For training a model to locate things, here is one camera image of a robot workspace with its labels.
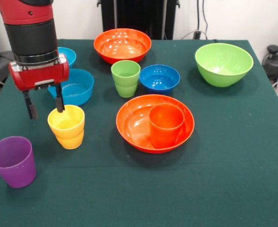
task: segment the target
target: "white wall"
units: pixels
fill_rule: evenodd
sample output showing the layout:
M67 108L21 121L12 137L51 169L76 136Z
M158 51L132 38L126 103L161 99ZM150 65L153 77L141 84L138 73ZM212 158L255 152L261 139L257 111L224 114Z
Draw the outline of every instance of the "white wall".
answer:
M196 0L180 0L176 9L174 39L197 27ZM200 0L200 29L205 28ZM94 39L102 32L101 7L96 0L55 0L58 38ZM248 39L259 59L269 44L278 45L278 0L205 0L209 39ZM10 45L0 16L0 51Z
M180 0L174 39L197 29L196 0ZM269 44L278 45L278 0L205 0L209 39L247 39L259 60ZM200 29L205 29L200 0Z

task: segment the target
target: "green tablecloth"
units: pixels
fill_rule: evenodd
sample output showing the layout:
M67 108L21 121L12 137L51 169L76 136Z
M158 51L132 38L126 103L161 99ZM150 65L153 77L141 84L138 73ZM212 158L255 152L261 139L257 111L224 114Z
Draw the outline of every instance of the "green tablecloth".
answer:
M278 98L247 41L224 41L250 52L254 67L237 84L207 84L194 53L213 41L154 41L140 62L176 68L172 94L193 112L196 128L180 148L162 155L127 144L115 126L119 108L110 65L91 40L60 40L95 78L85 137L63 149L47 124L55 102L30 92L39 118L28 118L11 78L0 94L0 139L20 135L33 144L37 178L12 189L0 178L0 227L278 227ZM136 95L143 95L139 86Z

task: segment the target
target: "green bowl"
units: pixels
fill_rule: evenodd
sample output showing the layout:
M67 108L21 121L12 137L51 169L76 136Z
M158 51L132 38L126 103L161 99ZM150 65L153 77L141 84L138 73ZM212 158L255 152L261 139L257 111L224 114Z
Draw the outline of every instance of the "green bowl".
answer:
M241 80L253 66L252 56L231 44L207 44L195 54L202 77L216 87L228 87Z

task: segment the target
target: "orange dish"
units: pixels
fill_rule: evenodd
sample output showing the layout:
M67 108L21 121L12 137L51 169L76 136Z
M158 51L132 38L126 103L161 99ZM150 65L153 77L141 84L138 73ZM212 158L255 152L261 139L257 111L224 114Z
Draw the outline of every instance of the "orange dish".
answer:
M184 123L173 146L155 148L150 140L149 111L161 103L179 107L184 113ZM147 153L161 154L184 144L194 131L195 121L189 108L182 102L169 96L152 94L126 102L117 113L116 126L121 136L135 148Z
M129 28L117 28L101 33L94 41L94 48L108 63L120 60L139 62L152 46L149 36Z

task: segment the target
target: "orange cup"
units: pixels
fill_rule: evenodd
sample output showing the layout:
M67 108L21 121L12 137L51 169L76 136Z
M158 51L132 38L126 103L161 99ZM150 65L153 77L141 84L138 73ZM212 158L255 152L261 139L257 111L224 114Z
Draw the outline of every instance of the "orange cup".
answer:
M150 109L149 123L150 139L154 147L172 147L184 123L184 113L173 104L158 104Z

